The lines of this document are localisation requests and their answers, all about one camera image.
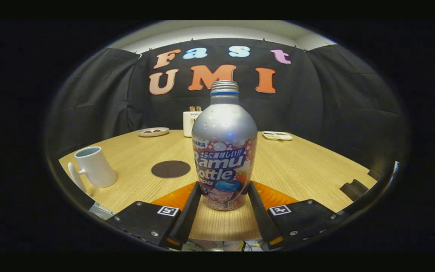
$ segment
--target bottle cap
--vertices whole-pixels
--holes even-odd
[[[210,96],[218,94],[234,94],[239,95],[238,84],[231,80],[218,80],[214,81],[211,85]]]

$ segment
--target aluminum bottle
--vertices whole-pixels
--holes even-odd
[[[239,105],[236,82],[215,81],[210,97],[211,105],[192,127],[197,176],[209,207],[233,210],[246,200],[258,130],[251,115]]]

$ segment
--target orange pad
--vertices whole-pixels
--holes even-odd
[[[277,191],[271,187],[260,184],[256,181],[253,181],[253,183],[266,211],[268,211],[270,207],[298,202],[298,200],[292,198],[291,196],[285,195],[284,193],[281,193],[280,191]]]
[[[196,186],[195,182],[168,193],[167,195],[152,201],[151,204],[176,207],[182,212],[186,206],[187,200],[189,199],[190,193],[192,193],[192,189],[194,189],[194,186]]]

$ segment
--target brown coaster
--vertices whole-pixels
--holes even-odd
[[[152,174],[160,178],[176,178],[187,174],[190,165],[181,161],[159,162],[152,167]]]

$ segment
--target white tray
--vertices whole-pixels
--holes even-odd
[[[293,138],[290,134],[281,131],[263,131],[262,134],[268,140],[291,141]]]

